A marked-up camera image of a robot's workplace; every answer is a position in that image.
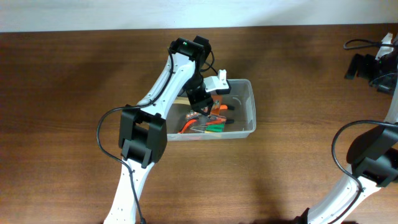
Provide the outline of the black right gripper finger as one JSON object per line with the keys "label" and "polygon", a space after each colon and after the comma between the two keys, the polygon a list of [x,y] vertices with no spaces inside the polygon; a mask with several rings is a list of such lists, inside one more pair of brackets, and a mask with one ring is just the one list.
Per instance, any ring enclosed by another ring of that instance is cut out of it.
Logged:
{"label": "black right gripper finger", "polygon": [[361,78],[376,78],[379,75],[378,61],[373,55],[359,55],[357,76]]}
{"label": "black right gripper finger", "polygon": [[351,62],[349,64],[349,67],[344,75],[345,79],[348,80],[353,80],[354,77],[356,76],[359,67],[363,63],[364,56],[360,54],[355,54],[353,58],[351,59]]}

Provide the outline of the orange scraper with wooden handle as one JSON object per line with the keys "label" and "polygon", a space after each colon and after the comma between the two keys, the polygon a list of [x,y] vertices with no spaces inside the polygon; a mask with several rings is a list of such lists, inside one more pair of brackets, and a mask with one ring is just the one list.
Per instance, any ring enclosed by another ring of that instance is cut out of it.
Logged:
{"label": "orange scraper with wooden handle", "polygon": [[[202,112],[209,112],[210,114],[214,114],[214,115],[219,115],[220,111],[221,111],[221,100],[222,97],[221,96],[213,96],[213,105],[211,106],[211,108],[209,106],[206,106],[204,108],[202,108]],[[173,102],[174,105],[188,105],[190,106],[190,102],[188,100],[187,97],[182,97],[182,96],[178,96],[176,97],[176,99]]]}

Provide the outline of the orange bit holder strip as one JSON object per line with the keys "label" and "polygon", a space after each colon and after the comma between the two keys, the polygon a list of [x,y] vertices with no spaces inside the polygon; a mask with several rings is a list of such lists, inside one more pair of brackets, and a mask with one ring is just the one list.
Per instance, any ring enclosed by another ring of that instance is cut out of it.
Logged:
{"label": "orange bit holder strip", "polygon": [[188,112],[185,115],[185,120],[189,121],[191,119],[211,119],[211,117],[218,116],[219,113],[211,112],[209,115],[203,115],[199,112],[193,111],[193,110],[188,110]]}

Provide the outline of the orange black long-nose pliers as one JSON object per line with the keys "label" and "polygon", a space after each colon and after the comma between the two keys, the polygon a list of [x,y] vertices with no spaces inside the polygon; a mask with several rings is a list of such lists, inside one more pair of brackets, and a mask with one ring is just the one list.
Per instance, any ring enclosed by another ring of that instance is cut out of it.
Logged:
{"label": "orange black long-nose pliers", "polygon": [[[227,111],[234,111],[234,106],[231,105],[221,105],[219,115],[225,114]],[[224,122],[225,124],[233,124],[235,122],[234,119],[227,118]]]}

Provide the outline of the clear box of coloured tubes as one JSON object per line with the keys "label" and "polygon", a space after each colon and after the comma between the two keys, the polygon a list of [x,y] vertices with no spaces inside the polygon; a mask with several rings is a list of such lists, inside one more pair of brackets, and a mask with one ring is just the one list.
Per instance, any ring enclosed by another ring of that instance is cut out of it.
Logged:
{"label": "clear box of coloured tubes", "polygon": [[226,118],[219,116],[211,119],[195,119],[189,126],[189,130],[197,133],[222,133],[224,131]]}

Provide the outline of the red black diagonal cutters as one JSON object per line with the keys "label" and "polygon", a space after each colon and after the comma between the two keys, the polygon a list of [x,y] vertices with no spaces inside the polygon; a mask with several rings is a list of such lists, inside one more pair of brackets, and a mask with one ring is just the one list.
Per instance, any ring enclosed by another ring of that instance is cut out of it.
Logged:
{"label": "red black diagonal cutters", "polygon": [[189,126],[190,126],[193,122],[195,122],[194,119],[191,119],[191,120],[187,121],[187,122],[182,126],[182,128],[178,131],[178,134],[183,134],[183,133],[189,131]]}

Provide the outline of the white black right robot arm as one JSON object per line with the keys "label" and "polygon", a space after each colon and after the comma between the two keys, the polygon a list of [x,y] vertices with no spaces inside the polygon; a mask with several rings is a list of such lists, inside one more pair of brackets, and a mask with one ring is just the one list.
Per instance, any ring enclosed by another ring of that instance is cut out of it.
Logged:
{"label": "white black right robot arm", "polygon": [[330,193],[312,208],[307,208],[294,223],[343,223],[344,219],[368,196],[397,182],[397,51],[380,50],[376,56],[356,54],[345,78],[361,77],[383,93],[392,94],[384,121],[360,120],[344,125],[332,140],[347,128],[359,124],[374,127],[359,135],[350,145],[347,168],[337,162],[343,172]]}

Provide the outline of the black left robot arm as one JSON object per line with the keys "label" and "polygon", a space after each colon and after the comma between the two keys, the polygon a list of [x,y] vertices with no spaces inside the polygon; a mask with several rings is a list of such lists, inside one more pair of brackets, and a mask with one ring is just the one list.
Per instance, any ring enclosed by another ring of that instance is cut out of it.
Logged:
{"label": "black left robot arm", "polygon": [[197,36],[193,41],[178,38],[168,48],[167,63],[150,91],[135,106],[119,107],[118,146],[121,176],[105,223],[145,223],[139,205],[150,170],[159,162],[167,145],[168,112],[181,90],[188,96],[193,111],[209,114],[213,106],[201,68],[211,45]]}

